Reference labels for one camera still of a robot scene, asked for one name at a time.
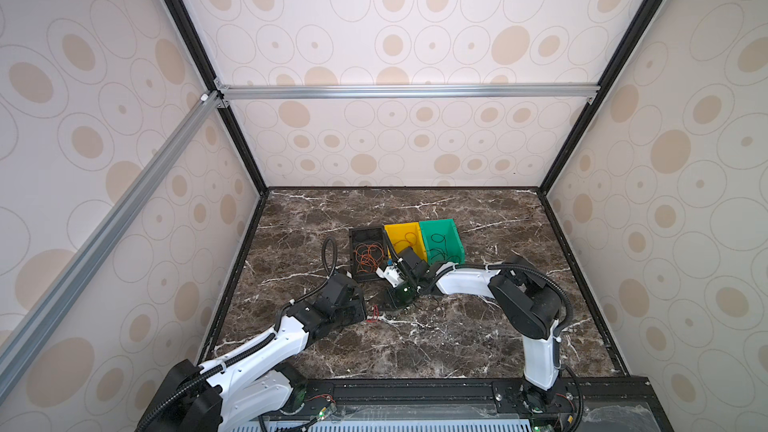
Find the metal base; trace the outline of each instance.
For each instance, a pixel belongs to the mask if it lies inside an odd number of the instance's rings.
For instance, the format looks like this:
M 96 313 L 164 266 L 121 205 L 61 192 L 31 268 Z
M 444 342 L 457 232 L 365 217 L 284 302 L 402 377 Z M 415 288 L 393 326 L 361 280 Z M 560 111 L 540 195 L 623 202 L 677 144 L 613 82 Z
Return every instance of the metal base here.
M 558 393 L 574 396 L 576 387 L 571 379 L 562 379 Z M 530 419 L 534 424 L 556 424 L 571 411 L 567 399 L 558 399 L 543 413 L 533 414 L 523 402 L 520 393 L 524 386 L 522 378 L 510 379 L 349 379 L 309 380 L 307 397 L 331 394 L 338 410 L 360 410 L 375 408 L 398 408 L 417 410 L 428 406 L 449 406 L 450 408 L 472 407 L 485 410 L 487 414 L 514 414 Z M 673 432 L 661 403 L 647 378 L 606 377 L 580 378 L 579 387 L 584 395 L 587 409 L 593 404 L 630 405 L 646 404 L 662 432 Z M 324 398 L 309 400 L 292 420 L 307 421 L 327 404 Z M 272 420 L 284 420 L 281 412 L 267 414 Z
M 285 427 L 302 425 L 298 420 L 271 421 L 266 429 L 268 432 L 276 432 Z M 346 420 L 340 424 L 334 424 L 332 420 L 325 420 L 312 426 L 312 432 L 532 432 L 531 422 L 526 419 L 480 419 L 480 420 Z M 259 423 L 255 422 L 240 427 L 235 432 L 260 432 Z

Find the black frame edge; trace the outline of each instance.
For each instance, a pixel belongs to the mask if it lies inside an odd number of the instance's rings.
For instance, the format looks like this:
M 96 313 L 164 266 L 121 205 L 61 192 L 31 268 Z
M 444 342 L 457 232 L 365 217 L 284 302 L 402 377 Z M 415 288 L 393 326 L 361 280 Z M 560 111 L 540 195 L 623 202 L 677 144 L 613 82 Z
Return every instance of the black frame edge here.
M 330 393 L 339 406 L 367 405 L 480 405 L 496 407 L 494 392 L 509 386 L 519 387 L 522 378 L 485 379 L 310 379 L 308 390 Z M 564 379 L 572 390 L 574 381 Z M 648 378 L 627 377 L 581 377 L 581 392 L 587 401 L 643 403 L 654 414 L 656 423 L 663 432 L 673 432 L 672 424 L 661 405 Z M 274 420 L 285 420 L 283 414 L 267 413 Z M 309 419 L 309 415 L 298 413 L 293 419 Z M 534 418 L 525 414 L 522 418 Z
M 587 303 L 587 308 L 592 315 L 594 325 L 598 329 L 598 332 L 600 332 L 600 336 L 603 339 L 603 347 L 605 347 L 605 350 L 608 352 L 610 361 L 613 362 L 616 370 L 620 370 L 625 376 L 629 376 L 630 373 L 627 364 L 624 362 L 624 358 L 621 357 L 616 341 L 608 329 L 608 324 L 606 324 L 602 312 L 600 312 L 600 307 L 598 306 L 597 301 L 594 300 L 589 284 L 587 284 L 587 280 L 584 278 L 584 274 L 576 262 L 576 256 L 574 255 L 573 250 L 571 250 L 571 245 L 568 244 L 568 240 L 565 238 L 565 234 L 563 234 L 563 229 L 560 227 L 557 217 L 554 216 L 554 211 L 549 204 L 549 200 L 542 191 L 539 191 L 538 198 L 542 203 L 542 207 L 544 207 L 544 214 L 546 214 L 547 219 L 552 226 L 554 236 L 560 244 L 560 248 L 565 256 L 565 261 L 571 268 L 571 273 L 574 275 L 581 296 L 584 297 L 584 301 Z
M 176 24 L 176 28 L 181 35 L 181 39 L 184 41 L 184 44 L 187 46 L 187 50 L 192 56 L 192 61 L 194 61 L 194 64 L 197 67 L 197 71 L 203 78 L 203 83 L 205 84 L 206 88 L 208 90 L 218 90 L 215 81 L 216 71 L 214 70 L 213 65 L 211 65 L 210 59 L 205 52 L 203 42 L 200 40 L 200 35 L 198 35 L 197 30 L 194 27 L 194 23 L 192 22 L 192 18 L 189 15 L 189 12 L 187 11 L 184 0 L 163 1 L 168 8 L 168 12 L 170 13 L 171 18 L 173 18 L 174 23 Z M 256 185 L 256 190 L 259 192 L 259 194 L 263 195 L 266 193 L 266 183 L 264 182 L 264 177 L 262 177 L 261 172 L 259 171 L 259 167 L 256 165 L 254 155 L 251 153 L 250 148 L 246 143 L 243 131 L 237 124 L 237 120 L 235 119 L 235 115 L 232 112 L 231 107 L 226 101 L 223 101 L 223 103 L 226 105 L 226 107 L 219 109 L 221 119 L 224 121 L 226 130 L 230 134 L 232 142 L 234 142 L 235 148 L 240 154 L 240 158 L 243 159 L 243 164 L 248 171 L 248 175 Z
M 538 187 L 491 187 L 491 186 L 475 186 L 475 187 L 412 187 L 412 186 L 272 186 L 269 187 L 271 191 L 275 190 L 518 190 L 523 192 L 538 193 Z
M 232 297 L 237 290 L 237 283 L 240 281 L 240 275 L 243 273 L 243 267 L 245 266 L 245 260 L 248 258 L 248 252 L 251 245 L 254 243 L 254 236 L 256 235 L 256 229 L 259 227 L 259 221 L 262 214 L 264 214 L 264 208 L 266 207 L 266 200 L 270 196 L 270 191 L 265 191 L 263 195 L 259 197 L 259 201 L 256 204 L 256 210 L 252 217 L 248 229 L 246 230 L 245 237 L 243 238 L 243 244 L 240 246 L 240 251 L 237 253 L 237 259 L 232 267 L 232 271 L 229 274 L 229 279 L 224 286 L 224 293 L 216 306 L 216 313 L 214 319 L 211 322 L 211 326 L 208 328 L 208 334 L 203 342 L 203 349 L 200 351 L 200 356 L 197 361 L 202 362 L 204 360 L 211 360 L 214 358 L 214 348 L 216 342 L 219 341 L 219 335 L 221 335 L 221 329 L 224 326 L 224 320 L 226 319 L 226 313 L 230 310 L 230 304 L 232 303 Z
M 557 180 L 558 176 L 560 176 L 560 172 L 565 168 L 566 162 L 568 162 L 571 154 L 576 149 L 581 137 L 586 133 L 592 118 L 597 113 L 598 109 L 600 109 L 600 105 L 613 88 L 624 65 L 634 52 L 635 47 L 637 47 L 640 42 L 640 38 L 645 33 L 663 1 L 664 0 L 643 0 L 640 4 L 638 12 L 630 22 L 627 32 L 624 33 L 624 37 L 622 37 L 621 42 L 616 48 L 616 52 L 614 52 L 613 56 L 610 58 L 603 75 L 600 76 L 600 80 L 598 81 L 600 91 L 598 91 L 591 103 L 588 102 L 587 105 L 584 106 L 573 129 L 571 129 L 571 132 L 568 134 L 568 138 L 565 139 L 565 143 L 558 152 L 554 162 L 552 162 L 552 166 L 547 172 L 547 175 L 544 177 L 540 187 L 544 194 L 549 193 L 552 185 L 554 185 L 554 182 Z

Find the green bin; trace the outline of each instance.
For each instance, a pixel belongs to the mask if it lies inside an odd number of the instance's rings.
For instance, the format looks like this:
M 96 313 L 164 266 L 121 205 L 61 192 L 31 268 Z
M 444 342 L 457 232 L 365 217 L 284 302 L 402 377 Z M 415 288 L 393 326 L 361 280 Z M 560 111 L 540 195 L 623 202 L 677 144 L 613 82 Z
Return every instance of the green bin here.
M 464 245 L 458 236 L 456 224 L 452 218 L 419 222 L 424 245 L 427 249 L 427 263 L 435 262 L 464 263 Z

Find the orange wire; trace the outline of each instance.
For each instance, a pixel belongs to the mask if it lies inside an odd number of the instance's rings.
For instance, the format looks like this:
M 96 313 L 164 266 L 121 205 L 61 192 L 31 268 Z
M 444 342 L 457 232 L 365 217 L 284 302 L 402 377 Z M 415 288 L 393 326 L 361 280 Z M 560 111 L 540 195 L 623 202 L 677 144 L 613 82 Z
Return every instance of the orange wire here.
M 376 272 L 376 269 L 385 259 L 384 248 L 379 244 L 360 244 L 355 248 L 357 270 L 367 274 Z

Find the yellow bin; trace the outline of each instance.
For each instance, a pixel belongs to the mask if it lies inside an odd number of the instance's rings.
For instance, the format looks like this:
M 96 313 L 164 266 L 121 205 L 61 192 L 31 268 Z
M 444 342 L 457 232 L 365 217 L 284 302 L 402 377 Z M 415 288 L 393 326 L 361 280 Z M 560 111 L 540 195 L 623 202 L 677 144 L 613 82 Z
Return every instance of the yellow bin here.
M 404 248 L 413 247 L 416 255 L 424 261 L 427 260 L 427 248 L 424 246 L 424 238 L 422 237 L 422 230 L 418 226 L 418 222 L 391 224 L 384 226 L 384 230 L 389 235 L 389 240 L 392 241 L 395 252 L 399 254 Z

